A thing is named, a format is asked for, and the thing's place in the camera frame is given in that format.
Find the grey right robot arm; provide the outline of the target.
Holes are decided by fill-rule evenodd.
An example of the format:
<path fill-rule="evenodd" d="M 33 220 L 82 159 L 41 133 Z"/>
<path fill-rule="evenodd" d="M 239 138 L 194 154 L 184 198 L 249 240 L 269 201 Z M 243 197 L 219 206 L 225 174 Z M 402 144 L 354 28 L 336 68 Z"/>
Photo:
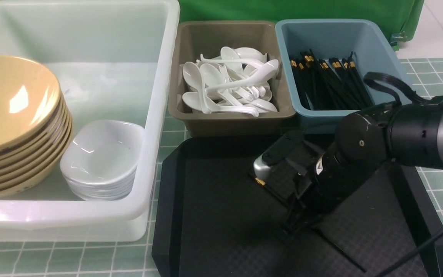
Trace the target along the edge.
<path fill-rule="evenodd" d="M 304 140 L 303 131 L 283 139 L 286 158 L 299 171 L 285 226 L 299 231 L 334 212 L 383 165 L 443 170 L 443 96 L 349 114 L 323 152 Z"/>

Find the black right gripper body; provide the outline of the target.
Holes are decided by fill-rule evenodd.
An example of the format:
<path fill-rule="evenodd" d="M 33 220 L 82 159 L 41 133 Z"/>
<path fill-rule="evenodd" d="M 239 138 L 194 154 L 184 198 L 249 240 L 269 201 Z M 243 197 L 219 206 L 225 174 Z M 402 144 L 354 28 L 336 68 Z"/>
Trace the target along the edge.
<path fill-rule="evenodd" d="M 296 150 L 294 198 L 304 216 L 334 212 L 376 172 L 376 154 L 365 150 Z"/>

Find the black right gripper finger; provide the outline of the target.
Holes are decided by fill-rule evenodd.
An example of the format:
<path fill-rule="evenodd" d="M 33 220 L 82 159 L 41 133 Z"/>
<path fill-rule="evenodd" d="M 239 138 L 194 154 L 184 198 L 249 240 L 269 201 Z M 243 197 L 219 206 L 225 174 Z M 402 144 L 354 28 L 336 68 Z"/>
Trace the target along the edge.
<path fill-rule="evenodd" d="M 322 220 L 322 215 L 309 209 L 294 207 L 288 211 L 283 230 L 287 233 L 297 233 Z"/>

